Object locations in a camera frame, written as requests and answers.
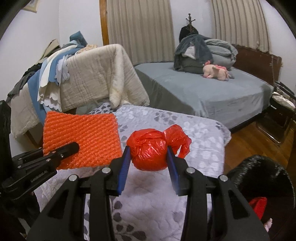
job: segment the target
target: gray bed sheet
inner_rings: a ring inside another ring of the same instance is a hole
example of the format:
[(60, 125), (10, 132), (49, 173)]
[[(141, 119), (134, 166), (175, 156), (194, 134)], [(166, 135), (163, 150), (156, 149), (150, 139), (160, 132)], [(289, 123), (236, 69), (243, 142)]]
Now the gray bed sheet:
[(228, 81), (178, 72), (173, 63), (135, 67), (145, 87), (150, 107), (217, 120), (233, 128), (269, 106), (273, 87), (263, 80), (232, 68)]

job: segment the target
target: wooden headboard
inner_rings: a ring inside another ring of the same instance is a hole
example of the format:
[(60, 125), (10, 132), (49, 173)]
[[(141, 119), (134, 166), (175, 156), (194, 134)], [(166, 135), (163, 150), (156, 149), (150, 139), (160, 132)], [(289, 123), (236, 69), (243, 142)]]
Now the wooden headboard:
[(233, 67), (254, 75), (272, 86), (274, 81), (279, 79), (281, 57), (240, 45), (233, 46), (239, 52)]

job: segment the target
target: red cloth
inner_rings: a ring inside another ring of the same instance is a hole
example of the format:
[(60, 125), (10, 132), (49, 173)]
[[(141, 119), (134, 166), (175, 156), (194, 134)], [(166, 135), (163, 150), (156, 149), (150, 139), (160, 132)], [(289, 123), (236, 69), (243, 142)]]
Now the red cloth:
[(267, 205), (266, 197), (256, 197), (249, 202), (250, 206), (257, 214), (258, 218), (261, 219), (263, 217), (265, 207)]

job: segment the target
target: beige curtain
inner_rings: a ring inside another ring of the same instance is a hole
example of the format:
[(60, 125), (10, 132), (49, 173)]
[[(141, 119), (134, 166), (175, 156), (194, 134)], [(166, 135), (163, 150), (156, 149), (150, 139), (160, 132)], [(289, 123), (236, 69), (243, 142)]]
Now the beige curtain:
[(269, 51), (269, 37), (260, 0), (211, 0), (217, 39)]
[(170, 0), (107, 0), (107, 22), (110, 44), (121, 44), (133, 64), (173, 60)]

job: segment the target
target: coat rack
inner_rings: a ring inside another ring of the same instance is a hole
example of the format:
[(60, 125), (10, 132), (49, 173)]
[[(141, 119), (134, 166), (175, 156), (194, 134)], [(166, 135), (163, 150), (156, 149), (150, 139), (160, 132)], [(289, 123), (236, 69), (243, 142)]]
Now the coat rack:
[(189, 22), (189, 30), (190, 30), (190, 32), (191, 32), (191, 31), (193, 31), (193, 29), (194, 29), (194, 27), (192, 26), (192, 22), (195, 21), (196, 19), (191, 20), (191, 14), (189, 13), (188, 15), (189, 15), (189, 17), (186, 18), (186, 20)]

